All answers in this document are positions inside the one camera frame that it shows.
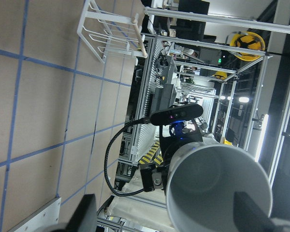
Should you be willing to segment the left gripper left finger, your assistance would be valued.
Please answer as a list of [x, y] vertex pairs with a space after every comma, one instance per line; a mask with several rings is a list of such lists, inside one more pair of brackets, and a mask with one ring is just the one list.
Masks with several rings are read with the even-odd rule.
[[70, 221], [66, 232], [95, 232], [97, 227], [97, 209], [95, 194], [85, 194]]

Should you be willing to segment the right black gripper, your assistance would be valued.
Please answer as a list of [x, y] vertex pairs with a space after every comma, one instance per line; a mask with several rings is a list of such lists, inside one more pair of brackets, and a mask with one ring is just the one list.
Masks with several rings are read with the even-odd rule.
[[166, 191], [168, 165], [175, 152], [182, 146], [192, 142], [203, 142], [201, 131], [193, 118], [194, 130], [187, 128], [185, 121], [176, 121], [169, 125], [170, 136], [163, 136], [163, 126], [159, 126], [159, 145], [162, 154], [163, 166], [141, 166], [140, 173], [145, 192], [160, 189]]

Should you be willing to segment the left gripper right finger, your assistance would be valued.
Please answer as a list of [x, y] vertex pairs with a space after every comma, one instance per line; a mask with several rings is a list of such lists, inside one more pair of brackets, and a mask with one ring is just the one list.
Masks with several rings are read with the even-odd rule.
[[233, 221], [239, 232], [271, 232], [272, 221], [245, 192], [235, 192]]

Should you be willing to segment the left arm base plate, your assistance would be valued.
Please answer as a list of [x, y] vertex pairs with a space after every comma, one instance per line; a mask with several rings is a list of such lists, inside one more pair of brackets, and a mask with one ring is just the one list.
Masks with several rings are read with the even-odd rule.
[[35, 232], [58, 224], [61, 198], [56, 197], [22, 220], [9, 232]]

